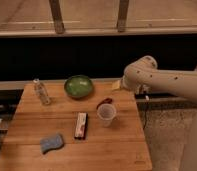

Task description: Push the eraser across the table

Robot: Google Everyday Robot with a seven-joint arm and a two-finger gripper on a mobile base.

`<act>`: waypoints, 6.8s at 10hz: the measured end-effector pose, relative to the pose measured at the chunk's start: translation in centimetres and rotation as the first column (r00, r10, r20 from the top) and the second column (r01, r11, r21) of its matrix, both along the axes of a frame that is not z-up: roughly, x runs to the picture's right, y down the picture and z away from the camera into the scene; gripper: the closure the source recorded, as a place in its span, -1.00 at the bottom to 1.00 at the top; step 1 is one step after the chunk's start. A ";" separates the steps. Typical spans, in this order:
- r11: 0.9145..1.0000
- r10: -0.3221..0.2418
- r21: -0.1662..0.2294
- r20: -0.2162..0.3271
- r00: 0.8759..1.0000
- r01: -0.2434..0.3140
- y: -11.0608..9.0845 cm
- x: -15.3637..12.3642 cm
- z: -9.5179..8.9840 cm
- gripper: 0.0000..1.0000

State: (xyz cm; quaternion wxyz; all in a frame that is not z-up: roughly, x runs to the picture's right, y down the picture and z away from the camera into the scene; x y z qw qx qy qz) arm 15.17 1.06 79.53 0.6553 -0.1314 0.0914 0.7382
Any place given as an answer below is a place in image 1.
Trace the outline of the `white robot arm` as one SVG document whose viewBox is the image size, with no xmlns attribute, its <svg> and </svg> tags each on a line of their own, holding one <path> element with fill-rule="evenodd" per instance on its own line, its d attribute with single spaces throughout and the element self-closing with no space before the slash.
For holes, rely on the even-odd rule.
<svg viewBox="0 0 197 171">
<path fill-rule="evenodd" d="M 123 76 L 112 84 L 112 89 L 137 92 L 141 85 L 197 102 L 197 71 L 161 70 L 149 55 L 127 65 Z M 191 124 L 179 171 L 197 171 L 197 114 Z"/>
</svg>

